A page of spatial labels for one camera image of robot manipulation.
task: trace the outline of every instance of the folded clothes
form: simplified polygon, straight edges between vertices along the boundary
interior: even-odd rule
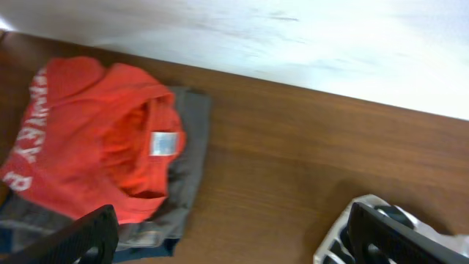
[[[80,218],[112,204],[120,224],[148,219],[167,198],[169,164],[185,133],[174,94],[143,70],[53,59],[0,178],[28,201]]]
[[[176,95],[174,107],[187,133],[186,146],[169,167],[169,198],[146,221],[120,226],[116,262],[145,256],[171,256],[182,237],[202,179],[209,135],[210,99],[184,87],[170,87],[170,90]],[[38,234],[56,232],[71,221],[18,196],[11,197],[0,211],[0,227],[18,232],[12,242],[14,250],[33,243]]]

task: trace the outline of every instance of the clothing label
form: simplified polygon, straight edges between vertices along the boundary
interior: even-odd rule
[[[173,132],[152,132],[150,155],[168,156],[176,154],[177,137],[177,133]]]

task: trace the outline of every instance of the white surface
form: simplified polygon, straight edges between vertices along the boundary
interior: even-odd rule
[[[469,120],[468,0],[1,0],[0,16],[29,34]]]

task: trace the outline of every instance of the dark gray fabric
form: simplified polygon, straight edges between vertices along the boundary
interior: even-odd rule
[[[187,143],[169,168],[169,198],[147,221],[119,227],[117,250],[160,246],[167,238],[181,238],[203,174],[209,134],[210,99],[185,87],[171,87],[175,109],[182,118]],[[14,234],[13,249],[22,249],[42,235],[67,226],[66,216],[13,195],[0,212],[0,227],[21,230]]]

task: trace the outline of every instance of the red shirt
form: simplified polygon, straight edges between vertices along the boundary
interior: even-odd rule
[[[150,217],[185,135],[174,95],[143,70],[54,59],[34,77],[31,103],[0,177],[23,198],[74,219],[112,204],[120,224]],[[168,153],[155,135],[170,135]]]

